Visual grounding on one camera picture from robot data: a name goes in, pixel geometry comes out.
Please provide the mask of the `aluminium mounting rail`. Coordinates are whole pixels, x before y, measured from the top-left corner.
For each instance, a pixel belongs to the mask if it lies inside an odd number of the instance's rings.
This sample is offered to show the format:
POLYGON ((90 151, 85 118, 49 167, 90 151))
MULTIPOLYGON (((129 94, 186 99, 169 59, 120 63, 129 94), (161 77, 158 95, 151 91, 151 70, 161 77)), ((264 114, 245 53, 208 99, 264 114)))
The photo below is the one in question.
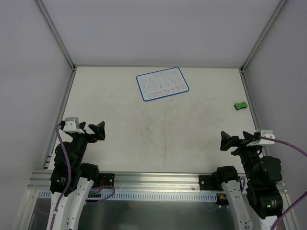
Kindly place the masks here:
MULTIPOLYGON (((210 173, 157 173, 157 172, 113 172, 114 187, 118 191, 131 192, 200 192, 199 176, 210 173)), ((28 189, 49 189, 52 171, 33 171, 28 189)), ((281 194, 286 194, 283 182, 277 184, 281 194)))

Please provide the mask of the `right aluminium frame post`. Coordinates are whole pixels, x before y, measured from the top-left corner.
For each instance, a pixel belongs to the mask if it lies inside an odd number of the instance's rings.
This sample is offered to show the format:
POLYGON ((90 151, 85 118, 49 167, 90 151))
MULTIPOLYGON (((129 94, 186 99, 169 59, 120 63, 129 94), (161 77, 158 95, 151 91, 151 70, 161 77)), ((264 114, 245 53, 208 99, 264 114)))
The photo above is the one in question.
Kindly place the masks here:
POLYGON ((264 64, 264 61, 261 61, 260 55, 263 53, 263 46, 267 37, 270 35, 272 28, 274 28, 287 4, 287 0, 278 1, 242 67, 239 69, 248 107, 256 130, 262 128, 262 109, 260 108, 260 99, 258 99, 260 91, 263 89, 260 87, 260 83, 264 81, 264 77, 262 77, 261 74, 266 74, 268 70, 272 68, 270 64, 264 64))

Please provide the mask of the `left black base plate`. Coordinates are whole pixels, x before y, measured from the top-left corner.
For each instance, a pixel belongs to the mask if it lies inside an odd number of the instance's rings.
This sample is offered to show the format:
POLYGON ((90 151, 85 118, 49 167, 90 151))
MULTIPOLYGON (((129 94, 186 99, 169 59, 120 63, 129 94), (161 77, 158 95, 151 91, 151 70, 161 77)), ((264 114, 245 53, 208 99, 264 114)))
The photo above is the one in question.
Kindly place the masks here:
POLYGON ((99 173, 97 179, 97 187, 101 186, 114 186, 115 174, 113 173, 99 173))

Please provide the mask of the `blue framed whiteboard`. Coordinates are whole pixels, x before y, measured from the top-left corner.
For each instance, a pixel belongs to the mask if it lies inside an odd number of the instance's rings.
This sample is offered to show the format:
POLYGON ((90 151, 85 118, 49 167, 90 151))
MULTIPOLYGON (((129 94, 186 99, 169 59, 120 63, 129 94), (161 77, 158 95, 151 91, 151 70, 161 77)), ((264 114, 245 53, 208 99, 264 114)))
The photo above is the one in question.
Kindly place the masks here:
POLYGON ((136 76, 145 102, 185 93, 189 86, 180 68, 168 68, 136 76))

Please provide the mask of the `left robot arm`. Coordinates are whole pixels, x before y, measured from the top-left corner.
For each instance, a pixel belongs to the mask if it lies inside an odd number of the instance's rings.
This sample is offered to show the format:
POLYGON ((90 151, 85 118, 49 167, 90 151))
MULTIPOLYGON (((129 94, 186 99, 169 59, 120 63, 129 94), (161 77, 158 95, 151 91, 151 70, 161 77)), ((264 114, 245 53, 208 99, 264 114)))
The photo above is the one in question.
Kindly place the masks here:
POLYGON ((59 144, 55 149, 54 169, 50 177, 51 208, 48 230, 75 230, 92 187, 100 182, 97 165, 84 163, 88 144, 105 140, 105 122, 89 124, 69 118, 57 124, 59 144))

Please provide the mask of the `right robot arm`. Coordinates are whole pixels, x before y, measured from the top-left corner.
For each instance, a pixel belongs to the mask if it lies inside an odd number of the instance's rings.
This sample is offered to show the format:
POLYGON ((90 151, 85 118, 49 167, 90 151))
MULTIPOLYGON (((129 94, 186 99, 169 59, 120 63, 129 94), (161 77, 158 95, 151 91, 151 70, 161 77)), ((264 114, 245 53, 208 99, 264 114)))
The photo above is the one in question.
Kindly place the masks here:
MULTIPOLYGON (((230 136, 222 131, 220 150, 235 148, 231 154, 240 157, 247 179, 247 199, 256 214, 261 219, 280 217, 283 200, 277 184, 282 180, 281 161, 271 156, 260 156, 263 146, 274 144, 275 136, 270 130, 253 134, 244 131, 243 136, 230 136)), ((215 186, 226 194, 235 229, 252 229, 252 221, 241 194, 240 178, 235 167, 218 167, 213 177, 215 186)))

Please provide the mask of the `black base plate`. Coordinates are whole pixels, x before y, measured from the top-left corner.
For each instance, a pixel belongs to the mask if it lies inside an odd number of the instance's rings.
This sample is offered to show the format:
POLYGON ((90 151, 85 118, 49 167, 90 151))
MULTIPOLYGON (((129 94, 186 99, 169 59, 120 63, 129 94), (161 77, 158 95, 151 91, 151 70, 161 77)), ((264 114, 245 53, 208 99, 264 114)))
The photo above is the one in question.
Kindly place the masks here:
POLYGON ((113 173, 99 173, 97 179, 97 187, 101 186, 114 186, 115 174, 113 173))
POLYGON ((199 188, 201 191, 219 191, 220 187, 212 175, 199 175, 199 188))

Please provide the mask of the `green bone-shaped eraser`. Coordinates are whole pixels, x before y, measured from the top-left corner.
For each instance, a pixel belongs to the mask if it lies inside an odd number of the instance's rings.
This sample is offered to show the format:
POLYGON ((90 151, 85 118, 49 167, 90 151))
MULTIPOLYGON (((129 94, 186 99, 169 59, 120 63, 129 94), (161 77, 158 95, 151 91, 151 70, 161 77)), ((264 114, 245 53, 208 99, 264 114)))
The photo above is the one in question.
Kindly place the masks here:
POLYGON ((242 110, 248 108, 248 104, 246 102, 241 102, 241 103, 235 103, 234 108, 236 110, 242 110))

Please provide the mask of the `left aluminium frame post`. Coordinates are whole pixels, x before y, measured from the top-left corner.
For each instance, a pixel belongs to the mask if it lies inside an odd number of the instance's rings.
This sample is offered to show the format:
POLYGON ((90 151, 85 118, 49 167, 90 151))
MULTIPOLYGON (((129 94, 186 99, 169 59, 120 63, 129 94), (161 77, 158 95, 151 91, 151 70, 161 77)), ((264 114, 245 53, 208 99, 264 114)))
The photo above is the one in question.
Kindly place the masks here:
POLYGON ((47 9, 45 1, 36 0, 35 4, 43 17, 43 20, 53 38, 53 41, 56 44, 57 49, 60 51, 61 56, 64 58, 64 63, 67 68, 67 71, 61 78, 60 82, 56 84, 56 86, 54 86, 52 89, 52 92, 55 93, 55 99, 53 100, 55 108, 52 110, 53 115, 51 118, 50 129, 47 136, 47 145, 44 150, 43 159, 41 161, 41 169, 45 170, 47 168, 46 166, 50 164, 49 158, 52 155, 53 147, 56 142, 55 126, 64 114, 64 109, 67 105, 67 100, 71 91, 72 82, 75 77, 76 65, 74 64, 74 61, 72 60, 71 55, 69 54, 56 25, 54 24, 54 20, 50 15, 49 10, 47 9))

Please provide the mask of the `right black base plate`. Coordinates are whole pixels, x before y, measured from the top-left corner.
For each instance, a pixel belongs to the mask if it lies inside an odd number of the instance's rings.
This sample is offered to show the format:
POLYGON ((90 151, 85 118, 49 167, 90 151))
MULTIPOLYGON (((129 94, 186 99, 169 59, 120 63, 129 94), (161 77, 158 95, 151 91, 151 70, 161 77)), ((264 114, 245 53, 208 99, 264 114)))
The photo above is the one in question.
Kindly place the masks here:
POLYGON ((212 175, 199 175, 199 188, 201 191, 219 191, 220 187, 212 175))

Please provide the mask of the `aluminium frame post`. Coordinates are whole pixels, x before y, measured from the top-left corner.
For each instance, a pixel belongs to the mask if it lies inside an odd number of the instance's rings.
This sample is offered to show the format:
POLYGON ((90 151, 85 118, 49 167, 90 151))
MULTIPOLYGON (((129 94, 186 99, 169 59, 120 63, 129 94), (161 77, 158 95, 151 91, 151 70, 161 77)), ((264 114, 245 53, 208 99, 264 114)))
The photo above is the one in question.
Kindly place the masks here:
POLYGON ((287 0, 278 1, 242 67, 239 69, 248 107, 256 130, 262 128, 262 109, 260 108, 260 99, 258 99, 260 91, 263 89, 260 87, 260 83, 264 81, 264 77, 262 77, 261 74, 266 74, 268 70, 272 68, 270 64, 264 64, 264 61, 261 61, 260 55, 263 53, 263 46, 267 37, 270 35, 272 28, 274 28, 287 4, 287 0))
POLYGON ((64 109, 67 105, 67 100, 71 91, 72 82, 75 77, 76 65, 74 64, 74 61, 72 60, 71 55, 69 54, 56 25, 54 24, 54 20, 50 15, 49 10, 47 9, 45 1, 36 0, 35 4, 43 17, 43 20, 53 38, 53 41, 56 44, 57 49, 60 51, 61 56, 64 58, 64 63, 67 68, 67 71, 61 78, 60 82, 56 84, 56 86, 54 86, 52 89, 52 92, 55 93, 55 99, 53 100, 55 108, 52 110, 53 115, 51 118, 50 129, 47 136, 47 145, 44 150, 43 159, 41 161, 41 169, 45 170, 47 168, 46 166, 50 164, 49 158, 52 155, 53 147, 56 142, 55 126, 64 114, 64 109))

